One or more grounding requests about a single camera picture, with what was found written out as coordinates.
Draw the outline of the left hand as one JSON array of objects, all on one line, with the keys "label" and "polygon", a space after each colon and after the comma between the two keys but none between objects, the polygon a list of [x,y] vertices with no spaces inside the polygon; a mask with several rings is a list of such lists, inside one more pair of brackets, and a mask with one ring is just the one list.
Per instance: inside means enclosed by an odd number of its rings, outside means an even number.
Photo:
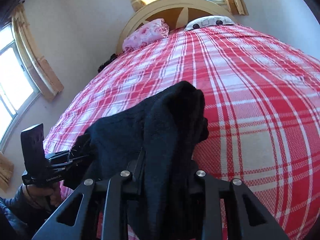
[{"label": "left hand", "polygon": [[49,204],[58,207],[62,203],[59,183],[43,188],[23,184],[22,192],[27,202],[35,208],[46,207]]}]

